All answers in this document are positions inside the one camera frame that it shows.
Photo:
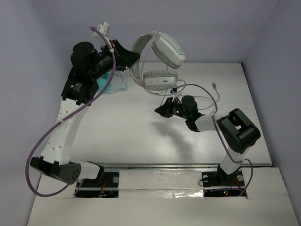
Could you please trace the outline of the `white over-ear headphones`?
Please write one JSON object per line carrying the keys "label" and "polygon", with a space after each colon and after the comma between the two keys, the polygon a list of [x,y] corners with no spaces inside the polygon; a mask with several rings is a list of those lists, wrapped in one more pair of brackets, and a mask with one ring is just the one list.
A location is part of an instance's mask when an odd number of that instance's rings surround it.
{"label": "white over-ear headphones", "polygon": [[179,69],[186,60],[182,48],[169,35],[156,31],[140,36],[131,51],[140,57],[149,42],[151,42],[150,49],[157,58],[172,70],[153,70],[143,73],[144,66],[140,66],[137,60],[129,67],[134,82],[148,91],[164,91],[176,87],[179,75],[175,70]]}

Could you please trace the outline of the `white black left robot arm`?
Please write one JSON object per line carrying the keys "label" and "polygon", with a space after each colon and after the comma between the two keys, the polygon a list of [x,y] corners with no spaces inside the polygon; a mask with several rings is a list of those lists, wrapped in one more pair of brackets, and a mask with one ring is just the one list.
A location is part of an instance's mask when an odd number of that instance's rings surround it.
{"label": "white black left robot arm", "polygon": [[122,47],[117,40],[110,41],[97,51],[90,42],[73,47],[72,68],[62,91],[59,126],[51,133],[48,144],[39,157],[30,159],[30,166],[40,173],[68,185],[79,178],[81,164],[71,162],[70,153],[79,124],[98,93],[97,80],[113,69],[124,71],[140,58],[140,54]]}

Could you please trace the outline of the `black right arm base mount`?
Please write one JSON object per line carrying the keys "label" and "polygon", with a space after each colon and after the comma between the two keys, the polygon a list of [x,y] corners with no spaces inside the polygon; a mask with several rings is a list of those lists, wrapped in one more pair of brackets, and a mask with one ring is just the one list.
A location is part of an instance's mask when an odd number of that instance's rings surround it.
{"label": "black right arm base mount", "polygon": [[239,170],[229,177],[218,171],[203,171],[198,183],[203,188],[204,197],[247,197],[245,182]]}

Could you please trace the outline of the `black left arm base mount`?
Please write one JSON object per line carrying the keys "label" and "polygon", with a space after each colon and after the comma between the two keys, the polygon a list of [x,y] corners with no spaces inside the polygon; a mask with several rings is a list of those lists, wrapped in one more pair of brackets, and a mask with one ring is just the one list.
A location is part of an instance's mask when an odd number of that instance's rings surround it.
{"label": "black left arm base mount", "polygon": [[119,171],[106,171],[104,166],[96,165],[100,168],[96,178],[86,178],[78,182],[74,196],[77,198],[118,198]]}

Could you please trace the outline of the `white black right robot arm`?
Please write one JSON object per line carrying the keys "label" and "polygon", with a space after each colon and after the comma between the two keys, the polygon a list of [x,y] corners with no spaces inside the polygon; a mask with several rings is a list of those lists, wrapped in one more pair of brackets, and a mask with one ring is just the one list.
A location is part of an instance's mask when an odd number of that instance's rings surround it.
{"label": "white black right robot arm", "polygon": [[170,97],[155,109],[164,118],[178,116],[185,120],[186,126],[193,132],[217,132],[226,154],[219,164],[217,179],[222,185],[234,180],[236,172],[243,162],[247,151],[261,137],[259,129],[239,108],[231,110],[225,116],[202,114],[192,96],[184,96],[181,100]]}

